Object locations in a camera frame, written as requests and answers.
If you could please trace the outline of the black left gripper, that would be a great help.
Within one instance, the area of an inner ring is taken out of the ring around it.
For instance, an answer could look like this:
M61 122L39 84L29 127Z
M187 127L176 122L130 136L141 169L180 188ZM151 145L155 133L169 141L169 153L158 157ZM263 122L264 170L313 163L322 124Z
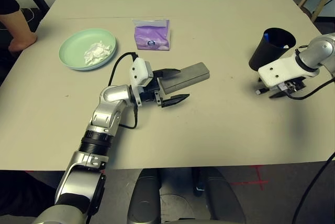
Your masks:
M143 87L143 92L141 92L140 98L142 102L156 102L158 105L161 105L162 108L176 105L181 101L187 99L189 94L179 94L171 96L169 99L162 100L160 97L160 84L158 78L171 78L181 71L178 69L160 69L153 71L153 79Z

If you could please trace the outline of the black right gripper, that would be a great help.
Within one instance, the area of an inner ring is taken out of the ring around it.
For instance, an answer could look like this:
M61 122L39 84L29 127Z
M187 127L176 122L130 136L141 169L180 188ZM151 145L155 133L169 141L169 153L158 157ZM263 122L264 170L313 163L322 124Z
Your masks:
M302 90L306 87L304 80L305 77L297 77L283 83L283 90L271 95L269 98L281 98L287 96L287 94L292 94L297 91Z

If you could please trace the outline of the person's hand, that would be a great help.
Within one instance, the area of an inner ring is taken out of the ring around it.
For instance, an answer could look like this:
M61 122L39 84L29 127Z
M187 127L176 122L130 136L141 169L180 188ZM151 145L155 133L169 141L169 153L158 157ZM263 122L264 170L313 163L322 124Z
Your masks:
M17 39L13 38L8 46L10 52L19 52L23 51L37 41L37 35L33 33L27 38Z

